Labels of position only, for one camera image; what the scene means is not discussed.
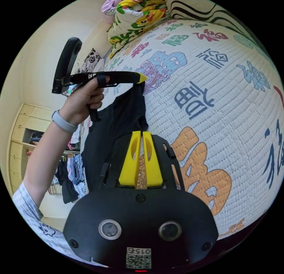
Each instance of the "sleeve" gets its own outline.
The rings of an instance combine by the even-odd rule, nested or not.
[[[19,213],[28,224],[29,218],[32,220],[36,219],[37,221],[40,221],[42,219],[43,214],[37,208],[23,182],[19,186],[18,190],[14,193],[12,200]]]
[[[95,266],[106,267],[94,261],[85,261],[75,255],[61,231],[41,222],[43,214],[36,206],[23,182],[14,193],[12,200],[26,223],[51,248],[77,261]]]

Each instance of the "hand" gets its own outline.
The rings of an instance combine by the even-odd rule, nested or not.
[[[77,126],[82,123],[89,116],[87,104],[91,109],[98,109],[102,106],[104,89],[97,87],[97,78],[94,78],[82,88],[76,89],[59,110],[59,115],[72,125]]]

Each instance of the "white fitness band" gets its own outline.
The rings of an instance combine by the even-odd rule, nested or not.
[[[65,121],[60,115],[59,110],[55,110],[51,116],[52,121],[54,121],[60,128],[73,134],[77,130],[77,126],[72,125]]]

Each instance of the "cabinet drawer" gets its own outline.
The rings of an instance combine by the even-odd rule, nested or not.
[[[13,194],[17,191],[18,187],[12,185],[12,191],[13,191]]]
[[[40,107],[34,107],[31,117],[51,121],[51,116],[52,116],[53,111],[49,109],[44,109]]]
[[[22,142],[24,138],[25,128],[15,126],[12,133],[12,139],[15,141]]]
[[[33,111],[33,108],[34,108],[33,105],[24,104],[20,111],[20,114],[30,116],[30,114]]]
[[[10,171],[10,176],[11,176],[12,189],[13,189],[13,186],[14,186],[16,188],[16,190],[17,190],[18,187],[20,186],[20,184],[22,183],[22,177],[21,177],[20,174],[14,173],[12,171]]]
[[[10,171],[21,174],[21,160],[15,157],[10,157]]]
[[[29,120],[29,117],[27,115],[19,114],[15,125],[26,128],[26,124],[28,120]]]
[[[51,121],[38,119],[35,117],[29,117],[26,123],[26,128],[40,132],[45,132],[50,123]]]
[[[20,159],[22,157],[23,146],[18,143],[11,143],[10,155],[14,158]]]

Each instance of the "pillow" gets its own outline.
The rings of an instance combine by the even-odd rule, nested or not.
[[[104,67],[104,59],[95,51],[93,48],[84,60],[83,65],[76,71],[76,74],[91,72],[93,73],[95,68],[96,72],[100,71]],[[62,93],[62,95],[68,97],[77,85],[71,85],[69,88]]]

